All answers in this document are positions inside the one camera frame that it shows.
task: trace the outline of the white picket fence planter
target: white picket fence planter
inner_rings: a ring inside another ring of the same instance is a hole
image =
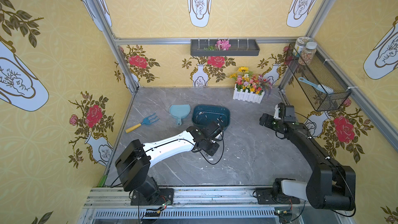
[[[233,99],[237,99],[239,101],[261,103],[263,96],[264,92],[261,95],[258,95],[253,92],[249,92],[248,89],[246,89],[245,91],[243,91],[242,89],[238,91],[238,89],[235,87]]]

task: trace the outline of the wooden handle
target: wooden handle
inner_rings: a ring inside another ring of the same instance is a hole
[[[132,132],[140,126],[141,126],[141,124],[136,124],[135,126],[130,127],[129,129],[126,129],[126,133]]]

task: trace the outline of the metal grating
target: metal grating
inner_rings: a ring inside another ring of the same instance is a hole
[[[309,64],[304,61],[305,65],[301,65],[299,58],[292,55],[293,50],[294,44],[290,44],[286,63],[314,110],[317,112],[337,110],[351,94],[351,90],[347,89],[348,85],[329,63],[325,62],[318,51]],[[330,87],[333,93],[320,92],[311,85],[299,81],[300,77],[320,85],[323,91],[326,91],[324,86]]]
[[[275,218],[273,207],[222,207],[222,208],[167,208],[160,217],[145,217],[145,209],[140,209],[140,218],[145,219],[206,219],[206,218]],[[138,218],[136,208],[97,209],[94,219],[133,219]]]

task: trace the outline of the jar lid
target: jar lid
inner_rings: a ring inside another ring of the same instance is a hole
[[[302,46],[305,46],[307,42],[312,42],[313,39],[311,37],[299,37],[297,38],[296,43]]]
[[[316,48],[317,43],[316,42],[307,42],[307,44],[305,45],[306,48],[308,48],[309,50],[313,50]]]

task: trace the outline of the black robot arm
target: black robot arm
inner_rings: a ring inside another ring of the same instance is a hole
[[[306,196],[314,208],[351,211],[355,207],[355,172],[342,166],[311,137],[303,123],[296,122],[294,107],[278,105],[279,118],[263,114],[260,125],[284,134],[303,154],[312,169]]]

